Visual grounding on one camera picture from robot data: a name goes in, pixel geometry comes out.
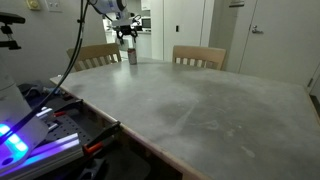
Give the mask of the white robot base blue light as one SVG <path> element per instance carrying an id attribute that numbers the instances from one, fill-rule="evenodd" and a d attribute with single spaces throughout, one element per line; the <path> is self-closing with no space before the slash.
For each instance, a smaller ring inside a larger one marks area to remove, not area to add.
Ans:
<path id="1" fill-rule="evenodd" d="M 23 163 L 48 134 L 47 125 L 36 116 L 20 129 L 16 128 L 31 111 L 5 63 L 0 60 L 0 135 L 11 134 L 0 144 L 0 173 Z"/>

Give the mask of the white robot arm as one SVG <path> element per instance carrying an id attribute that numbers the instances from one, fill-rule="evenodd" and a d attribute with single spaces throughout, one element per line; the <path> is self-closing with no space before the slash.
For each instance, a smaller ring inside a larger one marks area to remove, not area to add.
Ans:
<path id="1" fill-rule="evenodd" d="M 133 27 L 136 22 L 135 14 L 127 9 L 126 0 L 88 0 L 98 14 L 111 21 L 111 27 L 116 31 L 117 39 L 123 43 L 124 36 L 138 37 Z"/>

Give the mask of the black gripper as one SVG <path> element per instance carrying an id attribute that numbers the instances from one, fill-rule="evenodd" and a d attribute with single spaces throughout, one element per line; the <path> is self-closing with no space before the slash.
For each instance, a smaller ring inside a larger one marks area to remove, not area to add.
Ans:
<path id="1" fill-rule="evenodd" d="M 120 45 L 124 44 L 124 36 L 132 36 L 134 43 L 138 37 L 137 31 L 132 25 L 136 22 L 135 14 L 131 12 L 118 12 L 116 19 L 112 21 L 112 28 L 117 32 Z"/>

